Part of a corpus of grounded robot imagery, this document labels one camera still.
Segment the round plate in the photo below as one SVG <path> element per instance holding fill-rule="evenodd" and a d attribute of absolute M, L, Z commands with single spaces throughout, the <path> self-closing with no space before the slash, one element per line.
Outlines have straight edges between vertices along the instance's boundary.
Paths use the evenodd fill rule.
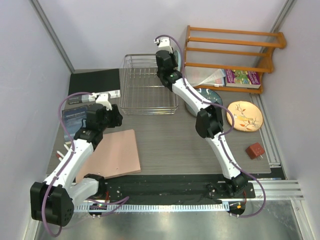
<path fill-rule="evenodd" d="M 219 96 L 219 94 L 216 93 L 215 91 L 209 88 L 196 88 L 195 90 L 198 93 L 200 93 L 203 97 L 205 97 L 207 100 L 210 100 L 213 103 L 218 102 L 220 105 L 222 105 L 222 99 Z M 187 103 L 185 103 L 185 107 L 193 116 L 195 117 L 197 116 L 197 113 L 194 112 Z"/>
<path fill-rule="evenodd" d="M 235 101 L 228 106 L 234 117 L 234 128 L 243 132 L 258 131 L 264 123 L 260 109 L 248 101 Z M 231 125 L 232 119 L 227 113 L 226 118 Z"/>

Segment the book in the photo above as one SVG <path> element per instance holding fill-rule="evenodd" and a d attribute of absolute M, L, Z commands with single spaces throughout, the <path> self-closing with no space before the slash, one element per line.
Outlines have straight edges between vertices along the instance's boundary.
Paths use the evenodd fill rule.
<path fill-rule="evenodd" d="M 62 111 L 62 121 L 65 125 L 66 130 L 69 132 L 70 136 L 73 138 L 76 132 L 81 128 L 82 124 L 85 127 L 87 117 L 88 106 L 80 106 L 71 109 L 65 109 Z M 66 132 L 64 132 L 64 141 L 69 142 L 70 139 Z"/>
<path fill-rule="evenodd" d="M 110 99 L 114 98 L 120 98 L 120 90 L 114 90 L 114 91 L 105 91 L 105 92 L 99 92 L 100 94 L 109 94 Z M 91 95 L 85 94 L 85 95 L 78 95 L 78 96 L 72 96 L 67 100 L 68 104 L 81 104 L 81 103 L 88 103 L 88 102 L 94 102 L 96 99 L 91 97 Z"/>
<path fill-rule="evenodd" d="M 109 69 L 84 73 L 72 73 L 70 75 L 69 95 L 78 92 L 104 93 L 119 91 L 119 69 Z"/>
<path fill-rule="evenodd" d="M 225 70 L 225 85 L 237 88 L 260 88 L 259 74 L 255 71 Z"/>

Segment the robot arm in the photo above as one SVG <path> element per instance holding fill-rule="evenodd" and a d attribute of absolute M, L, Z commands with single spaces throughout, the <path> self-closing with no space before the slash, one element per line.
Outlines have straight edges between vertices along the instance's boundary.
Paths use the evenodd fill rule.
<path fill-rule="evenodd" d="M 209 143 L 218 158 L 228 193 L 230 196 L 240 194 L 248 180 L 235 168 L 225 154 L 226 151 L 232 162 L 239 166 L 228 147 L 225 136 L 221 135 L 223 133 L 221 108 L 207 104 L 208 100 L 198 93 L 186 79 L 183 79 L 182 74 L 176 70 L 178 64 L 168 37 L 162 37 L 155 43 L 159 48 L 159 51 L 156 52 L 157 76 L 166 88 L 180 96 L 197 113 L 195 129 L 200 137 Z"/>
<path fill-rule="evenodd" d="M 35 182 L 30 188 L 31 216 L 42 221 L 42 202 L 45 192 L 55 177 L 45 205 L 46 221 L 51 224 L 66 226 L 72 218 L 75 206 L 90 196 L 102 196 L 106 192 L 103 176 L 87 174 L 77 185 L 72 186 L 77 173 L 87 158 L 94 152 L 103 138 L 106 128 L 122 125 L 123 117 L 116 104 L 111 105 L 108 94 L 97 97 L 96 103 L 88 106 L 85 127 L 81 127 L 74 136 L 74 152 L 70 149 L 56 169 L 44 180 Z"/>

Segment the wooden shelf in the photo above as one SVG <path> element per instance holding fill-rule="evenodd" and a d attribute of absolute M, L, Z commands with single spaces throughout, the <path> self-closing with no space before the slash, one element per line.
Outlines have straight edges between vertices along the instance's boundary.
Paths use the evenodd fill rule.
<path fill-rule="evenodd" d="M 273 42 L 268 41 L 245 41 L 234 39 L 221 39 L 221 38 L 208 38 L 208 37 L 194 37 L 191 36 L 191 31 L 200 32 L 212 32 L 212 33 L 228 33 L 228 34 L 244 34 L 255 36 L 267 36 L 274 37 Z M 249 51 L 231 51 L 221 49 L 208 49 L 188 47 L 189 42 L 201 42 L 201 43 L 215 43 L 226 45 L 242 45 L 242 46 L 256 46 L 264 48 L 263 52 L 249 52 Z M 185 67 L 201 67 L 201 68 L 214 68 L 214 69 L 231 69 L 242 71 L 253 71 L 259 73 L 261 86 L 258 89 L 255 88 L 240 88 L 240 87 L 215 87 L 210 85 L 200 85 L 197 88 L 209 88 L 212 90 L 229 91 L 229 92 L 243 92 L 261 94 L 263 92 L 262 77 L 264 73 L 272 73 L 274 71 L 274 65 L 272 62 L 272 55 L 276 48 L 283 49 L 287 45 L 286 39 L 282 32 L 257 32 L 257 31 L 240 31 L 240 30 L 227 30 L 227 29 L 215 29 L 215 28 L 202 28 L 202 27 L 187 27 L 186 38 L 184 44 L 184 66 Z M 218 53 L 218 54 L 233 54 L 242 56 L 256 56 L 261 57 L 257 67 L 252 66 L 236 66 L 236 65 L 223 65 L 223 64 L 208 64 L 208 63 L 195 63 L 187 61 L 187 52 L 206 52 L 206 53 Z"/>

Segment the purple cable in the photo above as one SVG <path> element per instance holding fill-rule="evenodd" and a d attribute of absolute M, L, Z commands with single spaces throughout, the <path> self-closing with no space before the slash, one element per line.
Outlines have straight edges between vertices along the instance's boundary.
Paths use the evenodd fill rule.
<path fill-rule="evenodd" d="M 93 200 L 93 199 L 87 199 L 87 200 L 91 201 L 91 202 L 93 202 L 95 204 L 101 204 L 101 205 L 107 206 L 107 205 L 116 205 L 116 204 L 122 203 L 123 201 L 128 201 L 128 199 L 129 199 L 129 197 L 126 196 L 125 198 L 123 198 L 123 199 L 121 199 L 119 201 L 115 201 L 115 202 L 111 202 L 111 203 L 106 203 L 106 202 L 101 203 L 101 202 L 99 202 L 97 200 Z"/>
<path fill-rule="evenodd" d="M 221 143 L 221 146 L 222 146 L 222 149 L 226 155 L 226 157 L 228 158 L 228 160 L 230 161 L 230 163 L 236 168 L 238 169 L 240 172 L 244 173 L 245 175 L 247 175 L 248 177 L 252 178 L 254 181 L 256 181 L 258 183 L 258 185 L 260 186 L 261 190 L 262 190 L 262 193 L 263 193 L 263 203 L 262 203 L 262 206 L 260 207 L 260 209 L 258 211 L 256 211 L 255 213 L 252 213 L 252 214 L 249 214 L 249 215 L 236 215 L 236 214 L 232 214 L 233 216 L 235 217 L 239 217 L 239 218 L 250 218 L 250 217 L 253 217 L 253 216 L 256 216 L 258 215 L 265 207 L 266 205 L 266 201 L 267 201 L 267 196 L 266 196 L 266 192 L 265 192 L 265 189 L 264 187 L 262 186 L 262 184 L 260 183 L 260 181 L 252 176 L 250 173 L 246 172 L 245 170 L 242 170 L 242 168 L 238 167 L 231 159 L 231 157 L 228 155 L 227 151 L 226 151 L 226 148 L 224 146 L 224 143 L 223 141 L 221 140 L 221 136 L 223 135 L 227 135 L 229 134 L 235 127 L 235 118 L 234 116 L 232 115 L 232 113 L 229 111 L 229 109 L 227 109 L 225 106 L 222 106 L 220 104 L 216 104 L 216 103 L 213 103 L 213 102 L 204 102 L 200 97 L 198 97 L 190 88 L 189 86 L 187 86 L 187 82 L 186 82 L 186 79 L 185 79 L 185 55 L 184 55 L 184 52 L 182 51 L 182 48 L 179 44 L 179 42 L 172 36 L 170 35 L 166 35 L 166 34 L 162 34 L 162 35 L 159 35 L 155 38 L 155 40 L 157 40 L 158 38 L 161 38 L 161 37 L 166 37 L 166 38 L 170 38 L 171 40 L 173 40 L 175 42 L 175 44 L 177 45 L 177 47 L 179 48 L 179 51 L 180 51 L 180 55 L 181 55 L 181 73 L 182 73 L 182 80 L 183 80 L 183 84 L 185 86 L 185 88 L 197 99 L 199 100 L 200 102 L 204 103 L 204 104 L 209 104 L 209 105 L 212 105 L 212 106 L 215 106 L 215 107 L 219 107 L 219 108 L 222 108 L 224 109 L 230 116 L 231 116 L 231 120 L 232 120 L 232 123 L 231 123 L 231 128 L 226 131 L 226 132 L 223 132 L 221 133 L 219 136 L 218 136 L 218 140 L 220 141 Z"/>
<path fill-rule="evenodd" d="M 74 155 L 74 151 L 75 151 L 75 143 L 74 143 L 74 139 L 70 136 L 69 132 L 67 131 L 66 129 L 66 126 L 62 120 L 62 117 L 61 117 L 61 108 L 62 108 L 62 105 L 64 104 L 64 102 L 69 99 L 70 97 L 73 97 L 73 96 L 77 96 L 77 95 L 85 95 L 85 94 L 89 94 L 91 95 L 90 92 L 77 92 L 77 93 L 73 93 L 69 96 L 67 96 L 60 104 L 59 104 L 59 107 L 58 107 L 58 118 L 59 118 L 59 121 L 60 121 L 60 124 L 64 130 L 64 132 L 67 134 L 67 136 L 69 137 L 70 141 L 71 141 L 71 147 L 72 147 L 72 152 L 69 156 L 69 158 L 66 160 L 66 162 L 64 163 L 64 165 L 61 167 L 61 169 L 57 172 L 56 176 L 53 177 L 51 183 L 49 184 L 48 188 L 46 189 L 45 191 L 45 194 L 44 194 L 44 197 L 43 197 L 43 200 L 42 200 L 42 206 L 41 206 L 41 217 L 42 217 L 42 221 L 43 221 L 43 225 L 44 225 L 44 228 L 45 230 L 54 238 L 58 237 L 61 233 L 61 230 L 62 230 L 62 226 L 60 226 L 59 228 L 59 231 L 55 234 L 51 231 L 51 229 L 49 228 L 48 226 L 48 222 L 47 222 L 47 219 L 46 219 L 46 204 L 47 204 L 47 199 L 48 199 L 48 196 L 49 196 L 49 192 L 53 186 L 53 184 L 55 183 L 55 181 L 58 179 L 59 175 L 61 174 L 61 172 L 66 168 L 66 166 L 68 165 L 68 163 L 70 162 L 72 156 Z"/>
<path fill-rule="evenodd" d="M 124 205 L 127 201 L 129 200 L 129 196 L 126 196 L 125 198 L 119 200 L 119 201 L 116 201 L 116 202 L 113 202 L 113 203 L 101 203 L 99 201 L 96 201 L 96 200 L 91 200 L 89 199 L 89 201 L 92 201 L 96 204 L 102 204 L 102 205 L 115 205 L 115 204 L 119 204 L 119 206 L 117 206 L 115 209 L 111 210 L 111 211 L 108 211 L 104 214 L 101 214 L 100 217 L 105 217 L 105 216 L 108 216 L 110 214 L 113 214 L 115 211 L 117 211 L 119 208 L 122 207 L 122 205 Z M 95 208 L 98 208 L 98 209 L 106 209 L 105 207 L 103 206 L 94 206 Z"/>

